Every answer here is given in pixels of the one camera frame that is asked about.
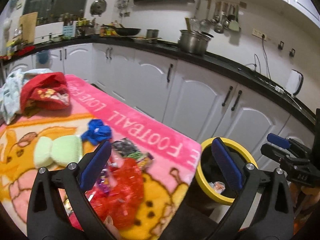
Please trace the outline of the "person's right hand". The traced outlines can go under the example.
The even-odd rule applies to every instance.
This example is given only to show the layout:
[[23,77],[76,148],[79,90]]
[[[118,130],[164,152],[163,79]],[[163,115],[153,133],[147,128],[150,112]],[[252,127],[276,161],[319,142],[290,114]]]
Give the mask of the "person's right hand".
[[301,211],[307,210],[319,202],[319,187],[311,188],[291,182],[289,189],[295,218],[299,216]]

